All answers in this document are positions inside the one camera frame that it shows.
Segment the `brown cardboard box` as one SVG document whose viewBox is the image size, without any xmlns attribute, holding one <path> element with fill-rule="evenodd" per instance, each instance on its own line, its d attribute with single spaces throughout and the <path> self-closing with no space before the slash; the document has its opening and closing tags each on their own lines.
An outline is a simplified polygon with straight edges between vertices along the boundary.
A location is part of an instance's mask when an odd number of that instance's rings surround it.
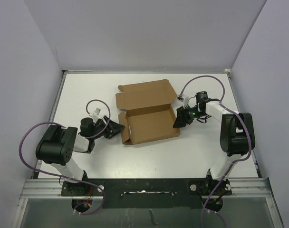
<svg viewBox="0 0 289 228">
<path fill-rule="evenodd" d="M 119 85 L 116 107 L 121 110 L 118 120 L 125 127 L 122 143 L 136 145 L 178 137 L 180 129 L 173 128 L 176 120 L 171 103 L 177 94 L 169 80 L 157 80 Z"/>
</svg>

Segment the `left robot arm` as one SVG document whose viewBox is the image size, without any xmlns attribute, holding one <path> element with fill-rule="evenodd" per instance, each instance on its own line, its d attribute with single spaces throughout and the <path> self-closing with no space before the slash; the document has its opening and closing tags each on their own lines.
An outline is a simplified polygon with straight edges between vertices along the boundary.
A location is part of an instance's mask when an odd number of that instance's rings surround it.
<svg viewBox="0 0 289 228">
<path fill-rule="evenodd" d="M 80 132 L 75 127 L 50 125 L 36 147 L 36 158 L 56 168 L 67 182 L 72 183 L 72 190 L 76 194 L 84 195 L 89 189 L 87 174 L 73 160 L 72 154 L 90 154 L 96 139 L 111 139 L 124 129 L 124 125 L 107 116 L 95 120 L 83 118 L 80 121 Z"/>
</svg>

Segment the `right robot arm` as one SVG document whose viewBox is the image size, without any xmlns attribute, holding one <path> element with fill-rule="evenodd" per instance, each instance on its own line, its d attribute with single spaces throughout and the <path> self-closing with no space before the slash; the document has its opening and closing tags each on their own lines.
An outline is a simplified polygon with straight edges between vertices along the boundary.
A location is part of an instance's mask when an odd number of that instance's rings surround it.
<svg viewBox="0 0 289 228">
<path fill-rule="evenodd" d="M 209 98 L 206 91 L 195 95 L 195 106 L 189 106 L 189 97 L 180 95 L 174 103 L 176 106 L 176 120 L 173 128 L 184 128 L 193 123 L 207 123 L 212 117 L 221 124 L 220 146 L 223 153 L 217 162 L 209 169 L 211 177 L 203 183 L 204 190 L 209 194 L 215 194 L 221 188 L 220 181 L 228 179 L 234 165 L 248 155 L 255 147 L 255 135 L 252 115 L 229 111 L 217 98 Z"/>
</svg>

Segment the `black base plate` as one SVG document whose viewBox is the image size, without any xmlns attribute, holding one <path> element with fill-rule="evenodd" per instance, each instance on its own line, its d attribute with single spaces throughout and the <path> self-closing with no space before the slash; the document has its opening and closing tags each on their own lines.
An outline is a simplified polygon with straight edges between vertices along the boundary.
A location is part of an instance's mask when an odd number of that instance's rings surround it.
<svg viewBox="0 0 289 228">
<path fill-rule="evenodd" d="M 203 205 L 220 210 L 222 198 L 232 195 L 228 180 L 211 177 L 171 179 L 88 179 L 93 186 L 63 182 L 61 195 L 72 197 L 72 206 L 86 211 L 95 199 L 104 199 L 103 209 L 169 209 Z"/>
</svg>

